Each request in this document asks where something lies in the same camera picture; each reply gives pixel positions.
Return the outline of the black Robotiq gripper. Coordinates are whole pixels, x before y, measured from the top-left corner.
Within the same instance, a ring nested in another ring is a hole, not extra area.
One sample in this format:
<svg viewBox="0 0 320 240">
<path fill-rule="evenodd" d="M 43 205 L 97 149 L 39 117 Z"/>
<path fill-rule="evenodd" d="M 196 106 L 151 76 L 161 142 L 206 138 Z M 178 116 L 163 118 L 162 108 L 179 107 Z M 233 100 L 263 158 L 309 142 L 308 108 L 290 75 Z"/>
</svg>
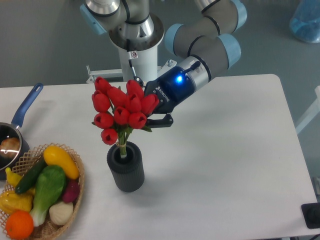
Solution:
<svg viewBox="0 0 320 240">
<path fill-rule="evenodd" d="M 165 114 L 162 119 L 148 119 L 146 126 L 149 128 L 169 128 L 174 123 L 171 116 L 173 109 L 191 96 L 195 90 L 195 84 L 187 75 L 191 69 L 183 69 L 175 66 L 157 79 L 149 82 L 135 76 L 133 79 L 144 89 L 146 96 L 155 94 L 159 104 L 153 110 L 154 114 Z"/>
</svg>

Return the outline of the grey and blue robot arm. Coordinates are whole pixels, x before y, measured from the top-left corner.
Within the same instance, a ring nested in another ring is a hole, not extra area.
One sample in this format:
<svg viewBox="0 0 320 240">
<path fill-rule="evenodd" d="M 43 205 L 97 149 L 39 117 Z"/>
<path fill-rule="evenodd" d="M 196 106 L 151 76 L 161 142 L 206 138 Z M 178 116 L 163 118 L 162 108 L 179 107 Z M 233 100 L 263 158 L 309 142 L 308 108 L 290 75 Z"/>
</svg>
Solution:
<svg viewBox="0 0 320 240">
<path fill-rule="evenodd" d="M 146 95 L 155 94 L 150 128 L 170 127 L 173 109 L 229 69 L 241 57 L 233 37 L 247 19 L 238 0 L 198 0 L 202 18 L 192 25 L 164 29 L 147 0 L 86 0 L 84 20 L 97 35 L 108 34 L 118 49 L 124 81 L 135 80 Z"/>
</svg>

